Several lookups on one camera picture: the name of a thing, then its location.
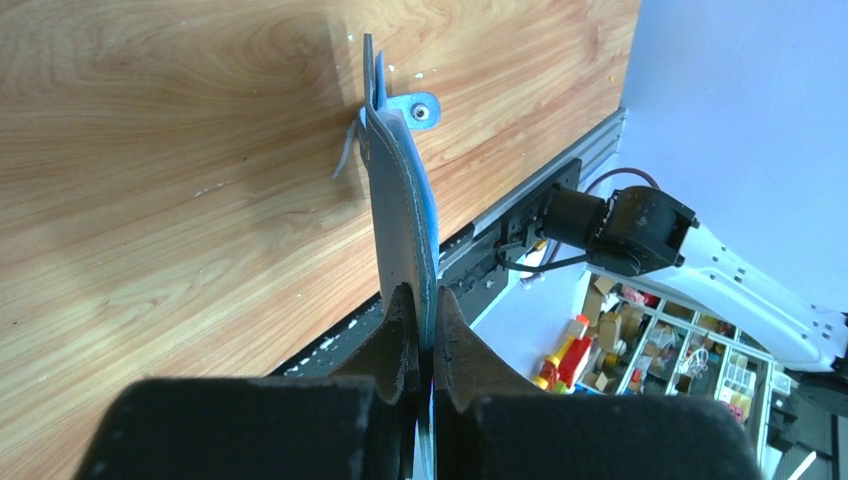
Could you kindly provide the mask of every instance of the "metal screw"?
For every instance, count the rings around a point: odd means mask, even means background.
[[[412,117],[419,122],[423,122],[430,118],[430,109],[423,103],[416,103],[412,106]]]

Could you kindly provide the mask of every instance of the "wood grain surface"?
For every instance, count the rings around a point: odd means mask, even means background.
[[[5,0],[0,476],[67,478],[154,375],[262,375],[378,290],[367,177],[331,178],[362,34],[441,236],[618,105],[636,0]]]

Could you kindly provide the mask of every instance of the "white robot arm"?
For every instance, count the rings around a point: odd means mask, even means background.
[[[541,229],[584,249],[593,270],[691,299],[753,337],[808,399],[848,416],[846,315],[815,305],[734,254],[695,212],[651,187],[609,200],[561,189]]]
[[[834,362],[845,356],[845,315],[789,291],[735,255],[705,226],[689,228],[680,254],[682,266],[645,277],[733,322],[786,368],[832,372]]]

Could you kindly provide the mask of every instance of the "wire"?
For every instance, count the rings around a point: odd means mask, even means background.
[[[595,181],[593,181],[592,183],[589,184],[589,186],[586,188],[586,190],[583,193],[590,194],[590,193],[592,193],[592,191],[594,191],[596,188],[598,188],[598,186],[601,183],[603,183],[604,180],[606,180],[610,177],[613,177],[615,175],[621,175],[623,173],[629,173],[631,175],[636,175],[638,177],[641,177],[643,180],[648,182],[648,185],[656,188],[657,190],[662,190],[660,188],[660,184],[657,183],[657,181],[654,180],[654,177],[652,177],[648,172],[646,172],[644,170],[640,170],[638,168],[634,168],[634,167],[620,167],[620,168],[614,168],[614,169],[612,169],[608,172],[604,172],[603,174],[601,174],[601,176],[599,176],[598,178],[595,179]],[[550,267],[550,265],[553,265],[553,263],[555,263],[554,259],[557,257],[557,255],[559,255],[559,250],[560,250],[560,248],[562,248],[562,242],[560,242],[558,240],[554,240],[554,244],[552,246],[548,247],[548,248],[551,248],[552,250],[551,250],[551,255],[547,258],[547,261],[545,261],[539,267],[534,267],[534,268],[542,268],[543,270],[534,271],[533,275],[531,275],[527,278],[522,278],[521,279],[522,283],[532,283],[533,281],[535,281],[537,278],[539,278],[541,276],[541,273],[547,272],[548,270],[553,270],[553,268],[549,268],[549,267]]]
[[[643,180],[648,182],[648,185],[656,188],[657,190],[662,190],[660,188],[660,184],[657,183],[657,181],[654,180],[654,177],[650,176],[648,174],[648,172],[646,172],[644,170],[639,170],[638,168],[633,168],[633,167],[621,167],[621,168],[614,168],[614,169],[610,170],[609,172],[606,172],[606,173],[602,174],[600,177],[596,178],[594,182],[589,184],[589,187],[586,189],[586,191],[584,193],[592,193],[592,191],[594,189],[598,188],[598,185],[600,185],[601,182],[603,182],[604,180],[606,180],[606,179],[608,179],[612,176],[620,175],[622,173],[629,173],[631,175],[636,175],[638,177],[641,177]]]
[[[350,157],[350,150],[353,148],[353,139],[356,138],[356,124],[359,122],[359,117],[353,120],[353,123],[347,127],[347,131],[345,132],[345,146],[342,149],[342,158],[339,159],[339,165],[336,167],[336,171],[333,172],[333,179],[339,177],[344,170],[344,166],[347,165],[347,159]]]
[[[538,267],[531,267],[530,265],[522,265],[520,263],[510,262],[506,259],[506,251],[511,250],[516,247],[520,247],[521,242],[516,243],[508,243],[506,245],[501,245],[498,247],[495,252],[495,260],[498,264],[504,268],[508,268],[510,270],[517,270],[519,272],[530,272],[530,273],[542,273],[547,272],[548,270],[553,270],[556,268],[567,267],[570,265],[576,265],[578,263],[585,262],[589,259],[588,255],[578,255],[576,257],[566,258],[565,260],[559,260],[553,263],[548,263],[546,265],[540,265]]]

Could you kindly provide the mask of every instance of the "light blue wall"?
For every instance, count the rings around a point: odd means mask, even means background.
[[[613,155],[594,176],[581,182],[581,188],[617,166],[618,156]],[[630,184],[640,182],[636,177],[629,180]],[[605,182],[595,193],[609,196],[612,186],[612,182]],[[558,259],[581,253],[563,245]],[[562,344],[568,322],[582,311],[589,286],[585,273],[585,264],[572,265],[548,272],[544,282],[535,282],[529,290],[520,285],[513,287],[474,325],[474,331],[510,367],[532,378],[538,374],[545,355],[556,352]]]
[[[848,2],[645,0],[621,103],[622,165],[848,311]]]

